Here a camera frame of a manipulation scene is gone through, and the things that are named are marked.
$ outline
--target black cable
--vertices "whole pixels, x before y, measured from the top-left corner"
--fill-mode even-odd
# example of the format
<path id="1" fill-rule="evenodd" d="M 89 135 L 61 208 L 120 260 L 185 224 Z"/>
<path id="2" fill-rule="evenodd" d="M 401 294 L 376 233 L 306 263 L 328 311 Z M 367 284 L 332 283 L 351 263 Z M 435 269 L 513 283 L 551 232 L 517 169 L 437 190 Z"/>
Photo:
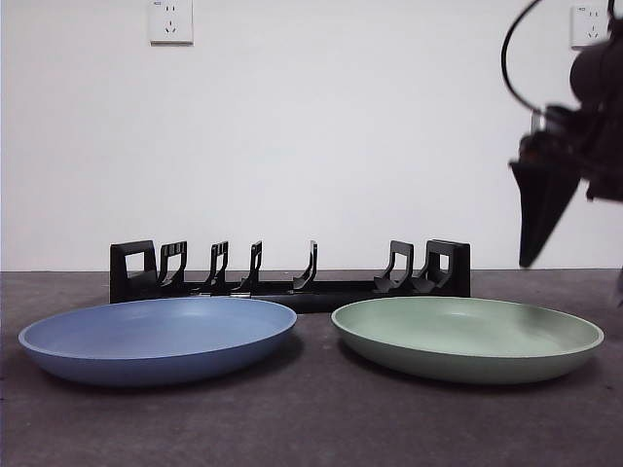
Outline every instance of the black cable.
<path id="1" fill-rule="evenodd" d="M 515 29 L 517 29 L 517 26 L 519 25 L 520 22 L 522 22 L 522 20 L 526 17 L 526 15 L 539 3 L 541 2 L 541 0 L 533 0 L 532 3 L 530 3 L 517 17 L 517 19 L 515 19 L 515 22 L 513 22 L 512 26 L 510 26 L 510 29 L 508 30 L 508 32 L 506 33 L 506 38 L 504 39 L 504 44 L 502 46 L 502 55 L 501 55 L 501 62 L 502 62 L 502 76 L 504 77 L 504 84 L 506 85 L 506 87 L 508 88 L 508 90 L 510 91 L 511 94 L 513 94 L 513 96 L 524 106 L 529 108 L 530 110 L 532 110 L 534 113 L 544 116 L 544 113 L 541 109 L 539 109 L 538 107 L 536 107 L 535 105 L 531 104 L 530 102 L 528 102 L 524 97 L 522 97 L 513 87 L 513 84 L 510 82 L 510 78 L 508 77 L 508 63 L 507 63 L 507 56 L 508 56 L 508 45 L 510 44 L 510 40 L 513 37 L 513 33 L 515 32 Z"/>

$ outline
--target black dish rack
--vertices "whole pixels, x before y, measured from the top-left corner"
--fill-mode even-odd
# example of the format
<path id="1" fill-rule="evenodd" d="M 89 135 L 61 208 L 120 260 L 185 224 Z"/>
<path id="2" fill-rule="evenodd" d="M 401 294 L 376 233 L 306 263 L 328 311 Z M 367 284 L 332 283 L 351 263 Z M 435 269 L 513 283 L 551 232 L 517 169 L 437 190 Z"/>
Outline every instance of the black dish rack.
<path id="1" fill-rule="evenodd" d="M 142 253 L 143 271 L 128 272 L 126 256 Z M 179 269 L 168 277 L 168 259 L 180 256 Z M 110 303 L 172 297 L 225 296 L 265 300 L 291 307 L 297 313 L 331 312 L 340 306 L 363 300 L 386 297 L 470 296 L 470 246 L 445 240 L 426 243 L 426 261 L 414 274 L 414 245 L 393 240 L 389 247 L 389 265 L 380 276 L 370 280 L 315 280 L 318 247 L 310 246 L 310 263 L 292 280 L 266 281 L 260 278 L 262 242 L 251 246 L 249 274 L 242 281 L 228 281 L 229 242 L 212 245 L 209 274 L 203 282 L 186 281 L 184 272 L 188 257 L 186 241 L 161 247 L 161 270 L 156 268 L 152 240 L 119 243 L 110 246 Z M 406 257 L 406 270 L 391 277 L 396 255 Z M 448 257 L 442 269 L 441 256 Z"/>

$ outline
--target electrical socket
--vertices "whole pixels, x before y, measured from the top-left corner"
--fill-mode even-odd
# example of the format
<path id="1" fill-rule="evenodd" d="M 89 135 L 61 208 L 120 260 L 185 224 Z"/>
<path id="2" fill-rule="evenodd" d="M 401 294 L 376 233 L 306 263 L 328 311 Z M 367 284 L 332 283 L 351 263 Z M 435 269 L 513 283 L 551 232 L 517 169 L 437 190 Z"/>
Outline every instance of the electrical socket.
<path id="1" fill-rule="evenodd" d="M 606 40 L 608 23 L 605 2 L 574 5 L 571 8 L 571 48 L 581 50 Z"/>
<path id="2" fill-rule="evenodd" d="M 152 45 L 193 44 L 193 0 L 152 0 L 149 37 Z"/>

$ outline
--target dark tabletop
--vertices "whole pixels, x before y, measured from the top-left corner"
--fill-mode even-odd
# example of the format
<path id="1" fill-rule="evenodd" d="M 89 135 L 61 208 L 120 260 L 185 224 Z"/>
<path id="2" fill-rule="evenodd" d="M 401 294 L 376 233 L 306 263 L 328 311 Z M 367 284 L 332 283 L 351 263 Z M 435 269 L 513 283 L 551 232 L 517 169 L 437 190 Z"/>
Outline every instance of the dark tabletop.
<path id="1" fill-rule="evenodd" d="M 246 370 L 132 390 L 48 376 L 18 346 L 18 331 L 35 320 L 107 303 L 106 273 L 4 273 L 2 465 L 623 465 L 617 273 L 473 272 L 474 297 L 553 307 L 605 330 L 597 358 L 548 382 L 483 387 L 405 376 L 352 353 L 317 314 L 300 316 L 280 351 Z"/>

